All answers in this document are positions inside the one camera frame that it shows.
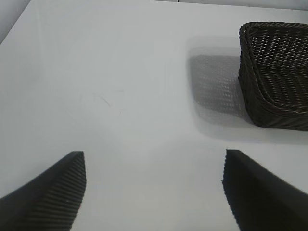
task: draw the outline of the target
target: woven texture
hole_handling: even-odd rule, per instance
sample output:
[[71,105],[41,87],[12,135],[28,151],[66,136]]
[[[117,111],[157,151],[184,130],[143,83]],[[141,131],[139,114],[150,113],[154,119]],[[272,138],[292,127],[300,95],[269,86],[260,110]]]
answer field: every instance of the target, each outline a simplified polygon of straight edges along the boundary
[[253,22],[240,29],[239,81],[252,121],[308,130],[308,25]]
[[241,231],[308,230],[308,195],[240,151],[227,151],[222,183]]
[[73,152],[45,173],[3,200],[22,206],[3,231],[69,231],[86,188],[82,152]]

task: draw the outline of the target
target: white table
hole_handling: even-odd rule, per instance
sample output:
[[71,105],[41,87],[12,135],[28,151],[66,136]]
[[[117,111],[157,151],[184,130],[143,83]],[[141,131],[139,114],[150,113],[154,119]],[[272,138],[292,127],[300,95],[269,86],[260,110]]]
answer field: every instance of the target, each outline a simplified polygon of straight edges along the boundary
[[250,21],[308,12],[32,0],[0,45],[0,197],[73,150],[88,176],[74,231],[238,230],[226,148],[308,192],[308,133],[246,121],[236,75]]

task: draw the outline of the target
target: scuff mark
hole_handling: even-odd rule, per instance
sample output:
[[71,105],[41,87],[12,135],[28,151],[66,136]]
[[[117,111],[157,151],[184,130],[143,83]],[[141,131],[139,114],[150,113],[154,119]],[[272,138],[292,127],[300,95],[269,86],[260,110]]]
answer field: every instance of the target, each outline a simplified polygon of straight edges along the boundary
[[103,100],[110,108],[111,108],[111,104],[103,97],[103,96],[101,96],[101,95],[99,95],[99,94],[93,94],[95,97],[98,97],[98,98],[100,98],[101,100]]

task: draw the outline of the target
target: wicker basket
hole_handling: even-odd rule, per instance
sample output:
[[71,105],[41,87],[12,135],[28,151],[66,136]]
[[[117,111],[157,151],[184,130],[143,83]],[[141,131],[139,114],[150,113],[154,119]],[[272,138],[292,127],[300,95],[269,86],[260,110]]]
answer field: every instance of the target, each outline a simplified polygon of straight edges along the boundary
[[308,25],[247,23],[240,43],[239,82],[252,121],[308,131]]

